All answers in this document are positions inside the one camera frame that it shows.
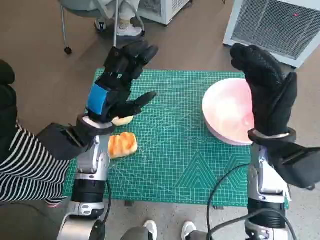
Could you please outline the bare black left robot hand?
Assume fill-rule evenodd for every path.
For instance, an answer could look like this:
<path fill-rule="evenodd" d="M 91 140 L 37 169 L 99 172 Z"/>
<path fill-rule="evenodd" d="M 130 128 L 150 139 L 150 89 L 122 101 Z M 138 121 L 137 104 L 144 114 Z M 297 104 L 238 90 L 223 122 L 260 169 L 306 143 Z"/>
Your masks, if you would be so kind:
<path fill-rule="evenodd" d="M 116 117 L 138 115 L 156 97 L 157 93 L 150 91 L 129 100 L 133 81 L 141 76 L 158 50 L 156 45 L 145 40 L 111 48 L 103 65 L 104 72 L 94 82 L 88 96 L 87 112 L 92 121 L 109 123 Z"/>

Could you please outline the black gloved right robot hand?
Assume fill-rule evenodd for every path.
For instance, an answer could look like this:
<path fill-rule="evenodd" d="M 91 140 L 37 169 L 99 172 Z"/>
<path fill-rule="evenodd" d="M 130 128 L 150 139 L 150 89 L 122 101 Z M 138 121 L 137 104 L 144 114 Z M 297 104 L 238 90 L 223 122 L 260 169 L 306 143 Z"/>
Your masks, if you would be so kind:
<path fill-rule="evenodd" d="M 276 58 L 255 45 L 236 43 L 230 56 L 232 66 L 244 73 L 251 90 L 254 129 L 267 137 L 289 133 L 298 94 L 297 74 L 285 75 Z"/>

